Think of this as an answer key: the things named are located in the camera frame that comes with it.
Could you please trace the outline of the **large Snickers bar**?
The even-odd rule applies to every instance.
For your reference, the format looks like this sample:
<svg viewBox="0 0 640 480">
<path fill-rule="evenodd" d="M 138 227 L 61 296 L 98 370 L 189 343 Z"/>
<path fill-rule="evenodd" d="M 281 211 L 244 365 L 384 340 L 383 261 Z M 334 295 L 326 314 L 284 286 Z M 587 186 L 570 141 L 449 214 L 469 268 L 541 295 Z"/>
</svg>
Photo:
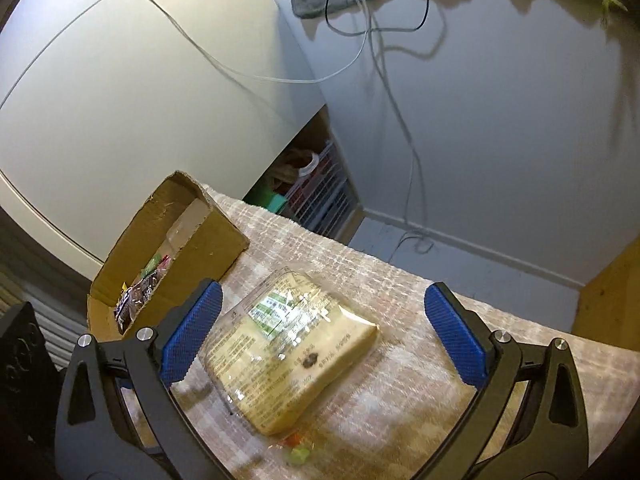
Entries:
<svg viewBox="0 0 640 480">
<path fill-rule="evenodd" d="M 122 292 L 114 313 L 119 333 L 123 334 L 128 330 L 150 297 L 151 286 L 142 282 L 131 285 Z"/>
</svg>

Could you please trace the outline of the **small green candy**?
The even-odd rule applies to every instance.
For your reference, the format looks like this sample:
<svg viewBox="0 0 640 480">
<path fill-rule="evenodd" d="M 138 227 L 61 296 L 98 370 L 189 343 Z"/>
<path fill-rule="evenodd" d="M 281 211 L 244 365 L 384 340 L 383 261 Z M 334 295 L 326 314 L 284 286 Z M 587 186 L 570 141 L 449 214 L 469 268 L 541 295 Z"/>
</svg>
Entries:
<svg viewBox="0 0 640 480">
<path fill-rule="evenodd" d="M 314 444 L 299 432 L 290 434 L 284 440 L 284 447 L 286 460 L 293 466 L 305 465 L 314 452 Z"/>
</svg>

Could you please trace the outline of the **cracker pack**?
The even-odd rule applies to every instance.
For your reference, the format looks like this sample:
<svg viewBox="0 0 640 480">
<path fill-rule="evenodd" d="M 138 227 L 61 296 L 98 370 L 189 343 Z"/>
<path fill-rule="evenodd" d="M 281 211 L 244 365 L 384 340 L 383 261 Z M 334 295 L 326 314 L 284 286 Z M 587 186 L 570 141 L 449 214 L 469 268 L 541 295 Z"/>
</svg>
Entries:
<svg viewBox="0 0 640 480">
<path fill-rule="evenodd" d="M 379 332 L 327 282 L 286 266 L 218 318 L 201 363 L 233 413 L 264 437 L 280 436 Z"/>
</svg>

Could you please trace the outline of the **green candy packet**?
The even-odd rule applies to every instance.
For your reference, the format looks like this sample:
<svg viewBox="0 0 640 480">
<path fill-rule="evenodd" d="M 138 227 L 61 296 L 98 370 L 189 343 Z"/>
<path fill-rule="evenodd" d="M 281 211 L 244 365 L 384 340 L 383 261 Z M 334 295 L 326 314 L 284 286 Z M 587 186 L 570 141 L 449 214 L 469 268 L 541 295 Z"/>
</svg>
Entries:
<svg viewBox="0 0 640 480">
<path fill-rule="evenodd" d="M 151 274 L 157 266 L 162 262 L 163 255 L 155 254 L 149 262 L 142 268 L 140 272 L 140 278 L 146 278 L 149 274 Z"/>
</svg>

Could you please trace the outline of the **brown cardboard box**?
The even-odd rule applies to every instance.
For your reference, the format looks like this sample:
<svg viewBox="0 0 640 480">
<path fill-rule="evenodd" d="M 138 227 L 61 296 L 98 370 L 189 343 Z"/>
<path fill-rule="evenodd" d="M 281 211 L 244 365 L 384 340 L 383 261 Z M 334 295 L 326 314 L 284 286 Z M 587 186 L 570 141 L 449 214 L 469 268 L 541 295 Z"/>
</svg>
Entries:
<svg viewBox="0 0 640 480">
<path fill-rule="evenodd" d="M 87 298 L 89 332 L 99 341 L 131 338 L 182 304 L 206 278 L 219 281 L 250 246 L 204 188 L 182 171 L 167 177 L 120 234 Z M 116 320 L 126 286 L 146 278 L 134 315 Z"/>
</svg>

